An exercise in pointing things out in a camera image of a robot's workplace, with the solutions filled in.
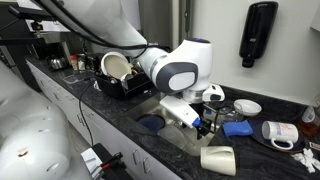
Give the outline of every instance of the black wall dispenser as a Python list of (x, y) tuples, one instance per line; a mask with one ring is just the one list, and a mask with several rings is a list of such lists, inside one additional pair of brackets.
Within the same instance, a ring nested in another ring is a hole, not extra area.
[(251, 68), (262, 57), (278, 10), (277, 2), (258, 2), (249, 7), (240, 46), (242, 66)]

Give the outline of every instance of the mug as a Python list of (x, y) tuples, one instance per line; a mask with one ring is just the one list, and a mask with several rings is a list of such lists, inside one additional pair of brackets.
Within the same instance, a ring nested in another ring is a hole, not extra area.
[(236, 161), (232, 147), (201, 147), (201, 167), (230, 176), (236, 175)]
[[(298, 129), (293, 124), (278, 123), (272, 121), (265, 121), (262, 124), (262, 135), (265, 139), (271, 140), (271, 144), (282, 150), (290, 150), (293, 148), (293, 143), (298, 141)], [(275, 143), (275, 141), (286, 142), (289, 147), (282, 147)]]

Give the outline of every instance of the kitchen counter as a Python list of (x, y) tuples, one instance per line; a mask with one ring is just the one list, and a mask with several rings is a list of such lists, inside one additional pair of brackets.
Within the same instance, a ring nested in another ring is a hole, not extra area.
[[(46, 61), (38, 60), (32, 56), (27, 56), (26, 60), (77, 98), (88, 86), (88, 81), (73, 85), (63, 81), (64, 77), (74, 74), (72, 68), (49, 71)], [(279, 99), (227, 87), (223, 87), (223, 89), (227, 100), (239, 98), (254, 100), (263, 107), (261, 115), (273, 117), (275, 120), (294, 123), (301, 117), (305, 108), (303, 105)], [(117, 100), (89, 87), (82, 100), (84, 104), (182, 179), (318, 179), (320, 177), (320, 171), (316, 170), (316, 173), (309, 174), (306, 168), (300, 162), (295, 161), (290, 154), (269, 149), (251, 137), (226, 138), (222, 129), (218, 130), (209, 146), (233, 147), (237, 163), (236, 176), (225, 176), (202, 169), (200, 157), (188, 155), (164, 139), (150, 134), (146, 128), (125, 115), (125, 112), (130, 108), (157, 93), (155, 88), (151, 88), (148, 92), (129, 100)], [(318, 135), (313, 141), (320, 142), (319, 139)]]

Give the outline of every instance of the black basket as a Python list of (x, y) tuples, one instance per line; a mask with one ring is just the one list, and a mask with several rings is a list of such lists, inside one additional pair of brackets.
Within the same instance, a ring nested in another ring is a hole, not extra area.
[(117, 99), (128, 99), (153, 87), (153, 83), (145, 73), (136, 74), (132, 79), (129, 79), (127, 81), (128, 90), (122, 87), (120, 80), (111, 81), (109, 77), (97, 73), (95, 73), (95, 77), (99, 88), (107, 95)]

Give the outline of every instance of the white plate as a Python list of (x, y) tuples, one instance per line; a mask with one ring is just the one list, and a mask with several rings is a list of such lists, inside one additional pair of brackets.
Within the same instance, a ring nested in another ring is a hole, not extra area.
[(233, 105), (235, 110), (244, 116), (255, 116), (262, 110), (258, 103), (247, 99), (238, 99)]
[(101, 60), (101, 70), (104, 75), (120, 79), (124, 74), (131, 74), (130, 65), (124, 55), (109, 52)]

